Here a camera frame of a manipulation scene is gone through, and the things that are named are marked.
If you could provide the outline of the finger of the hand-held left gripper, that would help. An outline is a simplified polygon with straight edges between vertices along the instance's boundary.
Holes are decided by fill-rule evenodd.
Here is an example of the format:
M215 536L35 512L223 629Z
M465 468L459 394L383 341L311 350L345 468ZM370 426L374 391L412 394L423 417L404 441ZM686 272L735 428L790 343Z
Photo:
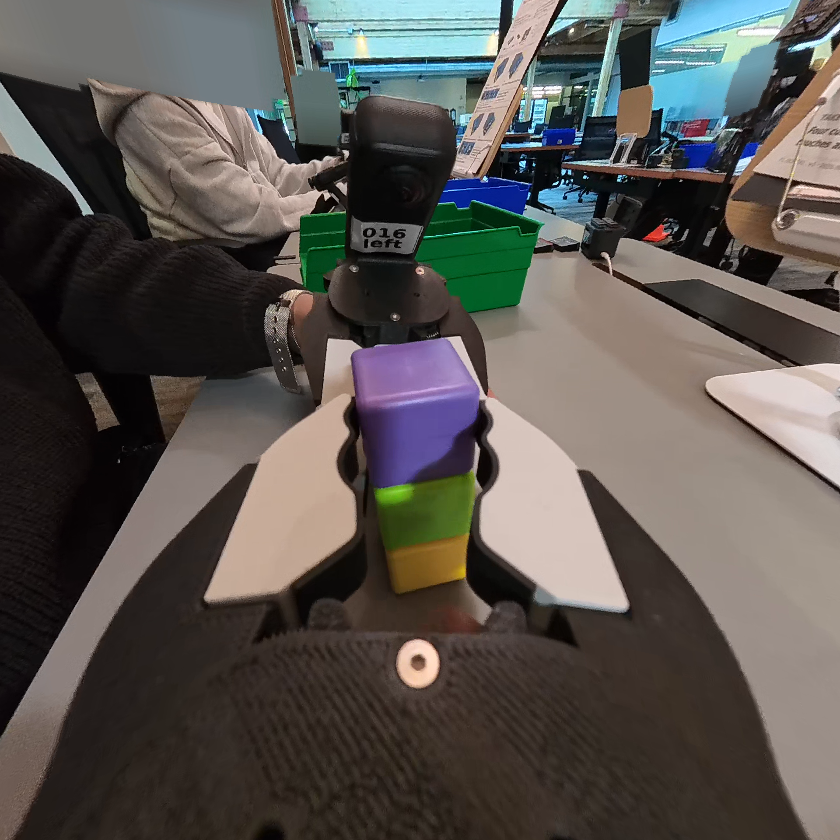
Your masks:
M360 347L349 339L328 338L322 379L322 405L343 394L354 397L351 358Z
M462 338L453 338L453 347L472 379L478 384L482 394L481 399L496 398L490 388L487 352L483 342L479 342L476 347L473 347L472 345L467 346Z

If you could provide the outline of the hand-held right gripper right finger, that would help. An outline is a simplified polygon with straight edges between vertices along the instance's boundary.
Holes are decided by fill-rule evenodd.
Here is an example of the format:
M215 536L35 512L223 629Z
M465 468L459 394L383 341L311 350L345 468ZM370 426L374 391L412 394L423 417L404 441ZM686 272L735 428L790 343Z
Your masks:
M469 587L493 606L626 615L630 603L581 474L560 446L494 397L476 425Z

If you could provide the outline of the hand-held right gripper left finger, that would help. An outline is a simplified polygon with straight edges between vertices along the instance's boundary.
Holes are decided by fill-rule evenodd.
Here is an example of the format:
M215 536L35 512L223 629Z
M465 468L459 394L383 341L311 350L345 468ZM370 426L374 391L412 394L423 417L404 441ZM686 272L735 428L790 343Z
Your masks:
M255 468L205 591L207 606L267 602L307 621L365 578L354 399L339 394L286 431Z

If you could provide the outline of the purple cube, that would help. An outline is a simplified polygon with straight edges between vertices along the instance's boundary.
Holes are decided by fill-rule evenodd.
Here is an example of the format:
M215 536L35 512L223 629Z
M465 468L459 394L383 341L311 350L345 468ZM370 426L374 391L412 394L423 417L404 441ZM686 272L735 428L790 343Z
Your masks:
M481 390L447 339L351 356L355 407L375 489L470 472Z

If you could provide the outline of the green plastic bin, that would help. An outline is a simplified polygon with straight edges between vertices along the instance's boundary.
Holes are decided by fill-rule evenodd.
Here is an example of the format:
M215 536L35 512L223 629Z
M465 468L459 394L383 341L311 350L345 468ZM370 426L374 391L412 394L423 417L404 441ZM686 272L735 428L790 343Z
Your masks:
M345 220L345 213L330 213L300 221L300 272L310 291L324 292L324 276L345 257ZM516 307L542 226L484 203L442 203L416 257L446 279L468 312Z

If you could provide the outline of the lime green cube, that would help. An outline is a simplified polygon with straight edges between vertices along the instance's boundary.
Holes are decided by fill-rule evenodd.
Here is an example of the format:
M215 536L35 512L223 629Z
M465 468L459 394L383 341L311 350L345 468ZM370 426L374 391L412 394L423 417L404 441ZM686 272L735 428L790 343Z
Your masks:
M473 471L375 488L376 515L385 551L468 534L475 498Z

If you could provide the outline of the yellow cube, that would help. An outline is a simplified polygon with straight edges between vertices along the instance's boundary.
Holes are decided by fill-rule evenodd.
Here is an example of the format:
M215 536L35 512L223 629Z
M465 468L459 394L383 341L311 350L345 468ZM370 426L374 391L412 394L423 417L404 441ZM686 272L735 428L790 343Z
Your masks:
M469 535L385 551L392 591L401 595L466 577Z

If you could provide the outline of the person's left forearm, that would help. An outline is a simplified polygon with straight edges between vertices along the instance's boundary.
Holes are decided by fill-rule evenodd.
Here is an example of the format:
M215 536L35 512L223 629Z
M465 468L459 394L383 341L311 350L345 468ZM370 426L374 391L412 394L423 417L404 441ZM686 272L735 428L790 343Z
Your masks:
M270 306L295 281L222 249L139 240L110 215L81 212L56 178L1 159L2 290L50 340L100 371L229 376L271 365Z

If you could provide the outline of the grey desk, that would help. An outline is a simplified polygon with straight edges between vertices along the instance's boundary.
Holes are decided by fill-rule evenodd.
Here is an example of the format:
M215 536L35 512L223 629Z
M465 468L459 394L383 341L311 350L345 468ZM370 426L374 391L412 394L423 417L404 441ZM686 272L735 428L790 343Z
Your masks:
M590 470L700 594L806 831L838 838L838 492L705 390L774 363L580 257L537 257L519 306L476 321L500 399ZM270 372L202 385L2 737L2 838L126 594L305 407Z

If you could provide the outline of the blue plastic bin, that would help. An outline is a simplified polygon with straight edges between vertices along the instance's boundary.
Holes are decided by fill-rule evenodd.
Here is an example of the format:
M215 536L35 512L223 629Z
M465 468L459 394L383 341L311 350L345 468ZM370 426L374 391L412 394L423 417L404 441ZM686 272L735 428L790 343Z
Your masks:
M444 188L438 202L453 203L458 208L468 208L472 203L522 215L530 195L530 184L499 177L452 178Z

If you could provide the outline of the black charger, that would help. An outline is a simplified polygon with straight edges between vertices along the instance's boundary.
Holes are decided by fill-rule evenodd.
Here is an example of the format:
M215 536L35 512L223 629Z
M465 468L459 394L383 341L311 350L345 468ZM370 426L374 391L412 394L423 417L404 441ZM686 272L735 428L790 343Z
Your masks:
M589 260L611 259L626 229L609 217L592 217L584 226L581 254Z

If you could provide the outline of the background instruction board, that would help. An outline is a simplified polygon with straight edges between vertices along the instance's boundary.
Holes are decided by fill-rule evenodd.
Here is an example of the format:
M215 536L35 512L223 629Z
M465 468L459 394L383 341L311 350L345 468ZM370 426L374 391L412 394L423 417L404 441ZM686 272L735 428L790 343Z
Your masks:
M497 58L458 145L452 176L488 174L518 114L522 83L565 1L523 1L500 40Z

